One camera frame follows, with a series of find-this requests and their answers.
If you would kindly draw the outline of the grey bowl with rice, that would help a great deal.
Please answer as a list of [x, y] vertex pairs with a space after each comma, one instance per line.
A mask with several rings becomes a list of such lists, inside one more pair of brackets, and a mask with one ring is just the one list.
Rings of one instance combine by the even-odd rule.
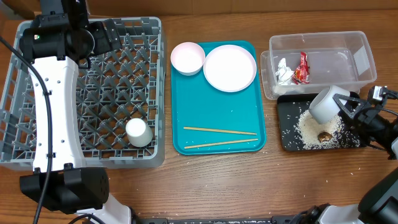
[[310, 104], [309, 112], [318, 124], [324, 124], [340, 112], [340, 108], [333, 99], [335, 94], [350, 96], [348, 90], [332, 85], [319, 92]]

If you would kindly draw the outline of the white rice pile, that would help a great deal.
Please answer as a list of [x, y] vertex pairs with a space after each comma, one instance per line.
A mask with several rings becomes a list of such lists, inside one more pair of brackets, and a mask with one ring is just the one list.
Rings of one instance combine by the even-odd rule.
[[[324, 124], [318, 124], [309, 110], [306, 110], [300, 115], [294, 128], [298, 132], [297, 137], [301, 141], [303, 149], [306, 150], [361, 147], [357, 135], [351, 132], [339, 115], [335, 115]], [[324, 131], [332, 134], [333, 139], [330, 142], [319, 143], [318, 135]]]

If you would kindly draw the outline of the brown food lump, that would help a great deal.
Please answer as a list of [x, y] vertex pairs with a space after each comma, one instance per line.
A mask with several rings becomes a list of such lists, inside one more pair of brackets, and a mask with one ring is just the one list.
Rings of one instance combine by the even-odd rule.
[[319, 143], [330, 142], [333, 139], [333, 135], [324, 131], [318, 135]]

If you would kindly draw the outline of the red snack wrapper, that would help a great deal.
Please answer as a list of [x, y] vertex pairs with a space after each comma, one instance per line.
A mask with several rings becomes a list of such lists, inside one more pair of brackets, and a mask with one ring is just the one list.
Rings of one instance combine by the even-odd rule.
[[308, 84], [310, 83], [310, 67], [308, 66], [307, 54], [305, 52], [300, 53], [300, 63], [295, 69], [292, 76], [292, 81], [296, 84]]

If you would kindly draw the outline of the white napkin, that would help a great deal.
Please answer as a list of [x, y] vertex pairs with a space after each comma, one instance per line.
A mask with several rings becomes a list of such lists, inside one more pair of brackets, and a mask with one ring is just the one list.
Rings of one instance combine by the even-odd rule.
[[293, 85], [292, 77], [294, 71], [287, 66], [286, 59], [282, 58], [278, 63], [276, 77], [279, 85]]

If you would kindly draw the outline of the white plastic cup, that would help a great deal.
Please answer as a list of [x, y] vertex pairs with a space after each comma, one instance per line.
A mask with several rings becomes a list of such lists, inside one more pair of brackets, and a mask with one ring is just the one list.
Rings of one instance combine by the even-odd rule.
[[127, 122], [126, 134], [129, 142], [136, 147], [147, 146], [153, 138], [151, 128], [140, 118], [133, 118]]

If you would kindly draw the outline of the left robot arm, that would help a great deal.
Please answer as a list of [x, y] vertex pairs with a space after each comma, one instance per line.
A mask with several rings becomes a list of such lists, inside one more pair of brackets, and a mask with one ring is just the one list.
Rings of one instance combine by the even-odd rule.
[[132, 223], [130, 207], [109, 191], [103, 167], [88, 167], [77, 124], [80, 61], [121, 47], [114, 22], [90, 22], [84, 1], [42, 1], [41, 14], [19, 41], [34, 86], [36, 147], [33, 173], [21, 192], [38, 208], [96, 223]]

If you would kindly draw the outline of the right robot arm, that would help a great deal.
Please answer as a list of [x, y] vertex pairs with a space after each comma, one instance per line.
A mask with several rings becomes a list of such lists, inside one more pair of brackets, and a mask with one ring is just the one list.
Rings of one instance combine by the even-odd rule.
[[[374, 86], [366, 100], [351, 96], [348, 90], [330, 86], [311, 102], [309, 112], [320, 124], [342, 115], [362, 143], [384, 150], [397, 159], [397, 121], [380, 115], [397, 92], [386, 86]], [[337, 207], [329, 203], [314, 206], [294, 216], [292, 223], [397, 223], [397, 171], [393, 170], [376, 184], [358, 204]]]

